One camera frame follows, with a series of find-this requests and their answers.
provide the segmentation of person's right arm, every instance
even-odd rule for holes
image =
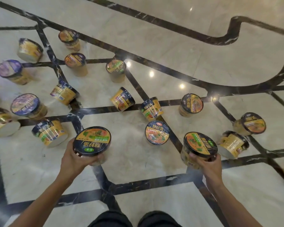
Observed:
[[[205,162],[190,154],[203,171],[206,185],[215,197],[230,227],[262,227],[246,208],[229,192],[222,181],[221,156],[218,154],[213,162]]]

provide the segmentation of person's left arm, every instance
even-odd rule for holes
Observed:
[[[56,180],[10,225],[10,227],[42,227],[64,191],[84,168],[98,157],[77,156],[73,141],[68,142]]]

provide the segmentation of person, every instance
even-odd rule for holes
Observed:
[[[83,169],[95,162],[96,157],[80,158],[73,152],[73,141],[68,142],[61,160],[61,169],[55,181],[10,225],[10,227],[42,227],[51,214],[63,192]],[[220,206],[230,227],[261,227],[259,222],[237,201],[222,181],[221,156],[212,162],[205,162],[194,154],[191,157],[201,166],[209,191]],[[88,227],[132,227],[128,218],[117,211],[100,214]],[[138,227],[181,227],[170,215],[162,211],[145,214]]]

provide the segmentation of person's left hand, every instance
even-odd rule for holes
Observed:
[[[103,154],[100,154],[95,157],[79,157],[73,151],[73,142],[74,139],[71,139],[66,147],[64,156],[61,160],[60,172],[57,176],[57,180],[67,185],[72,184],[73,180],[84,170],[84,168],[92,164],[93,162],[101,159]]]

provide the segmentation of dark trousers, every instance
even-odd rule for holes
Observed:
[[[88,227],[133,227],[129,219],[117,211],[100,214]],[[162,211],[145,214],[138,227],[181,227],[170,215]]]

